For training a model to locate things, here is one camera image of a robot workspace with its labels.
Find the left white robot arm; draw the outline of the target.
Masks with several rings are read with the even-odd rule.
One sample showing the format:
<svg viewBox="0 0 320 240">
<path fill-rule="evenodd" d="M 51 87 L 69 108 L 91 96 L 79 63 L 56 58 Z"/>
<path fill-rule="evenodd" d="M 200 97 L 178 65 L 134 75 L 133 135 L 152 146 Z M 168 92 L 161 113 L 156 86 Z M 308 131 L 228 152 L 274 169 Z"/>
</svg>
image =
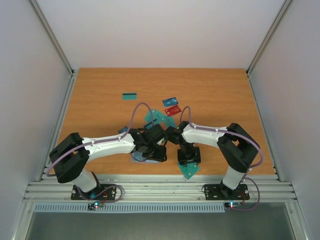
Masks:
<svg viewBox="0 0 320 240">
<path fill-rule="evenodd" d="M 151 128 L 132 128 L 117 135 L 88 138 L 71 133 L 50 153 L 48 177 L 56 177 L 60 184 L 71 183 L 89 199 L 96 199 L 101 185 L 85 165 L 95 159 L 117 154 L 141 153 L 142 157 L 156 161 L 167 160 L 166 132 L 161 125 Z"/>
</svg>

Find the dark blue card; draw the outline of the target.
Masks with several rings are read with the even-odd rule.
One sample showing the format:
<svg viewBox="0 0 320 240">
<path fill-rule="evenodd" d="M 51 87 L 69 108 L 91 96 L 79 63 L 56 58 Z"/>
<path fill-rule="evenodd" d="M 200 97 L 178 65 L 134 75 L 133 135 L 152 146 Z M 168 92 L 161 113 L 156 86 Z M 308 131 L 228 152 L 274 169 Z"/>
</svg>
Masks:
<svg viewBox="0 0 320 240">
<path fill-rule="evenodd" d="M 121 129 L 118 131 L 118 133 L 119 133 L 119 134 L 122 134 L 122 133 L 125 133 L 127 130 L 128 130 L 128 127 L 125 126 L 125 127 L 121 128 Z"/>
</svg>

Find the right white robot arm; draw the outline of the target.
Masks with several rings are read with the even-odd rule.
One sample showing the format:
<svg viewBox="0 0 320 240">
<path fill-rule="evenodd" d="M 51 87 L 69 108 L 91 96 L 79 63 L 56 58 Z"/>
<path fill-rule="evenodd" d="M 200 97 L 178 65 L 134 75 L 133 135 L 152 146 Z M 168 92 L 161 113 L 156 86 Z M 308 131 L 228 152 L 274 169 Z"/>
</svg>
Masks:
<svg viewBox="0 0 320 240">
<path fill-rule="evenodd" d="M 176 128 L 168 127 L 166 135 L 168 141 L 179 146 L 177 160 L 182 166 L 201 162 L 200 148 L 196 144 L 221 151 L 228 164 L 220 184 L 221 194 L 225 198 L 234 197 L 249 169 L 259 166 L 264 160 L 258 143 L 237 123 L 214 128 L 182 121 Z"/>
</svg>

